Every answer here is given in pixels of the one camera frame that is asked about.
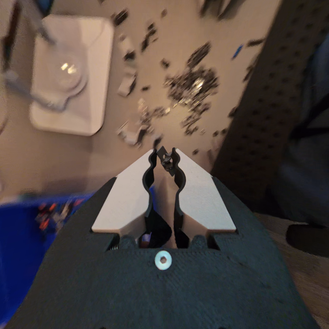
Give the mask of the black rounded object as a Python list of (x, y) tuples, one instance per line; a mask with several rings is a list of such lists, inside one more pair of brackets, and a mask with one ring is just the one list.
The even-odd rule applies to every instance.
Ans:
[(286, 242), (305, 253), (329, 257), (329, 229), (319, 225), (292, 224), (286, 231)]

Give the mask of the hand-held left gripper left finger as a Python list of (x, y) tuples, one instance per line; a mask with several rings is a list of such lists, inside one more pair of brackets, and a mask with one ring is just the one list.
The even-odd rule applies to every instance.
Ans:
[(115, 177), (92, 225), (92, 232), (118, 234), (120, 237), (128, 235), (135, 240), (146, 232), (145, 216), (152, 197), (145, 175), (154, 168), (152, 156), (157, 158), (154, 149), (146, 152)]

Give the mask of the heap of mixed coloured pieces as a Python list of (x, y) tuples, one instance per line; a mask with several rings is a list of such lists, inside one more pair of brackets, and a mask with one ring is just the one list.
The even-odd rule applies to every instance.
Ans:
[(38, 208), (35, 221), (42, 233), (57, 233), (85, 201), (85, 198), (78, 198), (65, 203), (43, 203)]

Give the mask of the grey angled holed beam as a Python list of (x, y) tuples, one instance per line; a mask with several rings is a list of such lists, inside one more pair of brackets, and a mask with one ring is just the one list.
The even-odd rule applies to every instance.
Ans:
[(111, 20), (115, 27), (121, 25), (129, 17), (128, 9), (123, 9), (118, 13), (113, 13), (111, 15)]

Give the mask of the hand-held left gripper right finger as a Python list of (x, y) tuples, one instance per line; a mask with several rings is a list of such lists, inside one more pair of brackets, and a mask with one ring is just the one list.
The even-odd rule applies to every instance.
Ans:
[(175, 197), (174, 228), (189, 241), (213, 234), (236, 233), (236, 226), (214, 178), (178, 148), (172, 150)]

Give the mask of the blue plastic bin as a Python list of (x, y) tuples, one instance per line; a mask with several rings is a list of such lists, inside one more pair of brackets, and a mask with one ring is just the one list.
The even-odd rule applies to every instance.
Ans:
[(44, 255), (56, 237), (55, 227), (45, 231), (36, 220), (42, 205), (59, 211), (73, 205), (65, 221), (95, 194), (17, 195), (0, 207), (0, 324), (9, 322), (26, 297)]

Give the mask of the pile of grey clip plates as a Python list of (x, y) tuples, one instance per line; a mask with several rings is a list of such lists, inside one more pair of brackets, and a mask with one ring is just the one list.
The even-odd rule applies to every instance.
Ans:
[(200, 66), (196, 69), (185, 68), (174, 76), (166, 76), (163, 87), (167, 89), (171, 108), (180, 106), (187, 109), (188, 113), (202, 116), (211, 106), (205, 99), (217, 93), (219, 84), (220, 78), (215, 69)]

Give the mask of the pale blue book stand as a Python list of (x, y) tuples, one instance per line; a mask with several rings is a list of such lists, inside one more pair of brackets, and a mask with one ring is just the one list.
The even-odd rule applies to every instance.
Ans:
[(38, 37), (35, 39), (33, 78), (27, 88), (13, 70), (6, 68), (2, 77), (8, 87), (39, 104), (61, 113), (69, 100), (88, 82), (86, 48), (80, 26), (68, 16), (31, 19)]

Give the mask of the pale grey angled panel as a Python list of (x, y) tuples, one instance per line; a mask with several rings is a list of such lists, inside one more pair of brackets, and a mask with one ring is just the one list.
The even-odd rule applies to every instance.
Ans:
[(117, 90), (118, 95), (127, 97), (134, 90), (137, 82), (137, 75), (137, 71), (134, 69), (124, 72), (121, 85)]

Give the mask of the grey perforated beam assembly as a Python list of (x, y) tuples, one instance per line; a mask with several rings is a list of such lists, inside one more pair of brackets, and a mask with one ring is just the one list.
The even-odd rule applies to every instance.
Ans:
[(196, 67), (208, 55), (211, 46), (211, 43), (208, 41), (204, 45), (197, 48), (188, 58), (187, 67), (190, 69)]

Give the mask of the white rounded tray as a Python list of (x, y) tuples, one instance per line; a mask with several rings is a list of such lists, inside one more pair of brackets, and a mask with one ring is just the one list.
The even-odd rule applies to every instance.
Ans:
[(113, 50), (113, 23), (100, 17), (48, 16), (68, 16), (79, 24), (81, 39), (86, 48), (88, 82), (78, 95), (69, 100), (64, 112), (46, 110), (32, 101), (30, 121), (36, 129), (43, 131), (92, 136), (104, 123)]

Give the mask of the dark grey hinge piece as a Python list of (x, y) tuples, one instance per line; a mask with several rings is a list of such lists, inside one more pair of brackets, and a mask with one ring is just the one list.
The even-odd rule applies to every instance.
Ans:
[(178, 161), (176, 149), (173, 148), (172, 151), (167, 152), (164, 146), (161, 146), (157, 150), (157, 156), (160, 159), (162, 167), (167, 171), (171, 177), (175, 176), (176, 164)]

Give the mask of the black dimpled foam pad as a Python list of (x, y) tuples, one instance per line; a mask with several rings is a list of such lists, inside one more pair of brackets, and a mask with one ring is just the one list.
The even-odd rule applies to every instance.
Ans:
[(301, 110), (309, 57), (328, 33), (329, 1), (281, 1), (212, 168), (253, 212), (278, 215), (269, 185)]

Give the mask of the pale curved panel with pins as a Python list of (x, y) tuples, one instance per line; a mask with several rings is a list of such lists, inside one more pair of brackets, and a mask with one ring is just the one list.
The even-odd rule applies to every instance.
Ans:
[(122, 59), (124, 61), (133, 61), (136, 58), (136, 50), (130, 40), (130, 38), (121, 34), (119, 36), (119, 48), (121, 51)]

